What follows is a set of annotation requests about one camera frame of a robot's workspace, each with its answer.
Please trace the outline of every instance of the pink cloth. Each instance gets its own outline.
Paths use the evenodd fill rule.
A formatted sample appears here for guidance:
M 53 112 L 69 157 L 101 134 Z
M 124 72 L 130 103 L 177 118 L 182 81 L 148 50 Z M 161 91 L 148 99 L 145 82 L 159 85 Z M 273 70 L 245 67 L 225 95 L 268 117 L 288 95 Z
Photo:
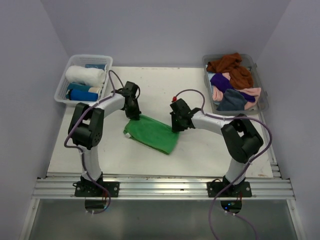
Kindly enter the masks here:
M 229 81 L 230 81 L 230 79 L 231 79 L 229 72 L 222 73 L 222 76 L 224 76 L 224 77 L 225 77 L 226 79 L 228 79 Z
M 260 97 L 260 94 L 261 94 L 261 87 L 254 87 L 254 88 L 244 88 L 244 89 L 240 89 L 240 90 L 237 90 L 241 93 L 245 93 L 245 94 L 248 94 L 250 96 L 254 96 L 254 99 L 255 101 L 254 102 L 247 102 L 245 105 L 244 105 L 244 110 L 248 110 L 250 108 L 252 108 L 253 106 L 255 106 L 258 102 L 258 99 Z M 212 99 L 213 101 L 216 101 L 216 102 L 221 102 L 222 99 L 224 97 L 224 94 L 222 91 L 220 91 L 217 87 L 214 87 L 213 88 L 213 95 L 212 95 Z
M 240 89 L 238 90 L 239 92 L 241 93 L 245 93 L 245 94 L 248 94 L 250 96 L 254 96 L 255 98 L 255 101 L 254 102 L 247 102 L 245 105 L 244 105 L 244 110 L 248 110 L 250 108 L 252 108 L 253 106 L 255 106 L 258 102 L 258 99 L 260 97 L 260 94 L 261 94 L 261 87 L 254 87 L 254 88 L 244 88 L 244 89 Z
M 221 102 L 223 97 L 224 97 L 224 93 L 220 91 L 217 87 L 213 87 L 213 95 L 212 95 L 213 101 Z

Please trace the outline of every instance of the white tabletop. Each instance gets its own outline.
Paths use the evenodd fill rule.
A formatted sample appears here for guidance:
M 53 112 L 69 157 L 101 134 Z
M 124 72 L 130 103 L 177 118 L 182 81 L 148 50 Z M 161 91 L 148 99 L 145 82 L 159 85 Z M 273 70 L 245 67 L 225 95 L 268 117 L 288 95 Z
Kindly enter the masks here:
M 170 103 L 178 92 L 197 89 L 204 93 L 204 110 L 212 112 L 204 85 L 203 68 L 163 67 L 113 67 L 123 83 L 131 81 L 139 85 L 138 99 L 142 114 L 171 125 Z M 116 88 L 120 87 L 113 77 Z M 108 83 L 106 95 L 112 91 Z M 185 92 L 183 98 L 191 109 L 200 107 L 202 98 L 195 92 Z M 64 147 L 64 140 L 74 112 L 67 107 L 61 124 L 48 172 L 81 173 L 82 166 L 77 150 Z M 143 145 L 124 136 L 129 119 L 119 110 L 104 119 L 103 137 L 98 145 L 99 164 L 104 174 L 140 174 L 166 176 L 222 177 L 228 170 L 231 157 L 221 135 L 202 129 L 188 129 L 180 133 L 178 143 L 170 155 Z M 263 135 L 262 127 L 253 123 Z M 269 156 L 264 153 L 249 167 L 247 177 L 272 178 Z

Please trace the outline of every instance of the glass panel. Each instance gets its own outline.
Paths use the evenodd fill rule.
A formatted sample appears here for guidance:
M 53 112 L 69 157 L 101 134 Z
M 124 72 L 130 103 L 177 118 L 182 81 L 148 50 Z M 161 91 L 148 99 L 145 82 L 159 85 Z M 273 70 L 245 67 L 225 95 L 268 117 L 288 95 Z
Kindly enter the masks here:
M 240 215 L 261 240 L 296 240 L 287 201 L 243 200 Z M 41 200 L 31 240 L 212 240 L 209 201 L 119 200 L 101 214 L 86 214 L 84 200 Z M 220 202 L 212 213 L 222 240 L 255 239 L 251 227 L 225 214 Z

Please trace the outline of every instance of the plastic bin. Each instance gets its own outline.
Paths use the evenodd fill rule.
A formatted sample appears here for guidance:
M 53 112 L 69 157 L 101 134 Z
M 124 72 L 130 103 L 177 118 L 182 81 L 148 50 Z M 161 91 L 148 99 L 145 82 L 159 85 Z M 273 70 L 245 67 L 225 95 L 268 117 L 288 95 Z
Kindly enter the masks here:
M 211 90 L 211 83 L 210 83 L 210 79 L 208 77 L 207 74 L 207 70 L 206 70 L 206 65 L 208 64 L 208 62 L 210 61 L 215 61 L 215 60 L 219 60 L 221 59 L 224 54 L 213 54 L 213 55 L 205 55 L 202 58 L 202 62 L 203 62 L 203 66 L 204 66 L 204 84 L 208 90 L 208 94 L 209 94 L 209 99 L 210 99 L 210 104 L 211 104 L 211 108 L 212 108 L 212 112 L 215 114 L 220 114 L 220 115 L 238 115 L 238 114 L 245 114 L 245 115 L 256 115 L 258 113 L 260 113 L 261 111 L 265 111 L 269 108 L 269 104 L 268 104 L 268 100 L 267 100 L 267 95 L 264 91 L 264 88 L 262 87 L 262 84 L 260 82 L 258 73 L 257 73 L 257 69 L 256 69 L 256 65 L 254 63 L 254 61 L 252 60 L 252 58 L 247 55 L 247 54 L 240 54 L 242 57 L 242 62 L 241 62 L 241 66 L 244 66 L 246 68 L 249 69 L 249 71 L 251 72 L 252 78 L 253 78 L 253 87 L 254 88 L 261 88 L 261 95 L 260 98 L 257 102 L 257 104 L 248 109 L 248 110 L 243 110 L 243 111 L 218 111 L 217 107 L 218 105 L 214 104 L 214 100 L 212 98 L 213 92 Z
M 73 65 L 84 67 L 86 64 L 105 64 L 106 65 L 105 71 L 108 73 L 108 71 L 112 67 L 112 63 L 113 63 L 113 59 L 110 56 L 90 55 L 90 54 L 73 55 L 72 57 L 70 57 L 64 69 L 61 80 L 54 94 L 54 100 L 56 100 L 59 103 L 67 104 L 68 106 L 75 106 L 78 103 L 86 103 L 86 104 L 90 103 L 89 101 L 73 101 L 73 100 L 66 99 L 67 87 L 69 85 L 69 82 L 66 79 L 67 69 Z M 105 96 L 108 80 L 109 80 L 109 76 L 108 74 L 106 74 L 105 82 L 102 87 L 102 92 L 98 97 L 98 100 L 100 100 Z

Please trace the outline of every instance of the green cloth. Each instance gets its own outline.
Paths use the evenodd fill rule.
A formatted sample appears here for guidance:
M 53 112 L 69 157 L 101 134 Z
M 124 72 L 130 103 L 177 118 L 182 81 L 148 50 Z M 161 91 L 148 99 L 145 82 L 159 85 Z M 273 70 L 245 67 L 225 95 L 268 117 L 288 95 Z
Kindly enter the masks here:
M 171 126 L 142 114 L 140 120 L 131 119 L 124 127 L 123 133 L 129 133 L 131 139 L 165 154 L 174 150 L 179 138 L 179 133 L 172 132 Z

